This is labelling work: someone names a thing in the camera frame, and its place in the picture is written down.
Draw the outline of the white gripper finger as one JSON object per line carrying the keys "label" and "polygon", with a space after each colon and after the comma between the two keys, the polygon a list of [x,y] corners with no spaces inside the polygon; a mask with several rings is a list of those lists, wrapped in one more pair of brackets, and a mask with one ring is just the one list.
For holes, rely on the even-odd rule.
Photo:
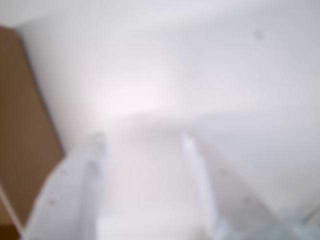
{"label": "white gripper finger", "polygon": [[182,137],[184,154],[196,182],[212,240],[294,240],[244,179],[214,148],[193,132]]}
{"label": "white gripper finger", "polygon": [[25,240],[96,240],[107,139],[96,133],[50,172],[23,231]]}

